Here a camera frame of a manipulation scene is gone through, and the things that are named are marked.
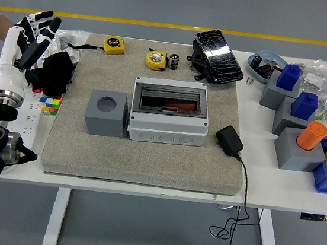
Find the white and black robot left hand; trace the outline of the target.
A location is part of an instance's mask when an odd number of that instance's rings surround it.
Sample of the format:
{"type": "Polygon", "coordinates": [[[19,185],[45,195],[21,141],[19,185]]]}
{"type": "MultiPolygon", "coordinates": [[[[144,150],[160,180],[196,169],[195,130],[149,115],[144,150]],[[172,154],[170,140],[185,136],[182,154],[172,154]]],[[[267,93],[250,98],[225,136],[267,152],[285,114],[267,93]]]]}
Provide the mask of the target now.
{"type": "Polygon", "coordinates": [[[24,17],[8,30],[0,56],[0,93],[25,96],[28,82],[23,72],[47,50],[61,21],[53,11],[42,11],[24,17]]]}

